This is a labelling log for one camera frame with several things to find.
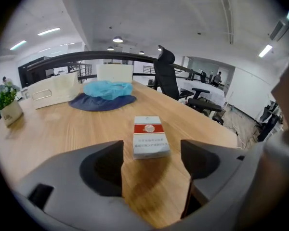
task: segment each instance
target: potted plant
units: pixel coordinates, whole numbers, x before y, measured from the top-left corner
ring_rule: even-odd
[[[7,82],[0,85],[0,113],[5,125],[8,127],[23,113],[19,103],[15,100],[19,87]]]

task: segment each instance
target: white flower pot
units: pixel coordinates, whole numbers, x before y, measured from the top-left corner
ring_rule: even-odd
[[[23,113],[19,103],[15,100],[8,106],[5,106],[1,111],[1,118],[5,125],[8,127],[14,121],[16,121]]]

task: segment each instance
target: navy blue fabric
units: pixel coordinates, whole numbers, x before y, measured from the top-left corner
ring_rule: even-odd
[[[114,100],[105,100],[102,99],[101,97],[91,97],[86,95],[85,93],[81,93],[72,101],[68,102],[68,104],[71,107],[80,110],[106,111],[118,109],[122,106],[125,106],[129,103],[133,103],[135,101],[136,97],[131,95],[120,96],[115,98]]]

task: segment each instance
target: red stripe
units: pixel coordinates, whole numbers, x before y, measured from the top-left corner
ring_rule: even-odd
[[[148,131],[150,130],[150,128],[152,128],[151,126],[154,127],[153,132]],[[164,129],[161,124],[135,124],[134,125],[134,133],[163,133],[163,132],[164,132]]]

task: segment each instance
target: chair headrest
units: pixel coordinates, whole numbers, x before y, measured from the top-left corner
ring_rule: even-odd
[[[174,54],[171,51],[165,49],[161,45],[159,45],[159,47],[162,49],[162,52],[158,56],[158,61],[163,62],[163,63],[167,63],[167,64],[174,63],[174,60],[175,60]]]

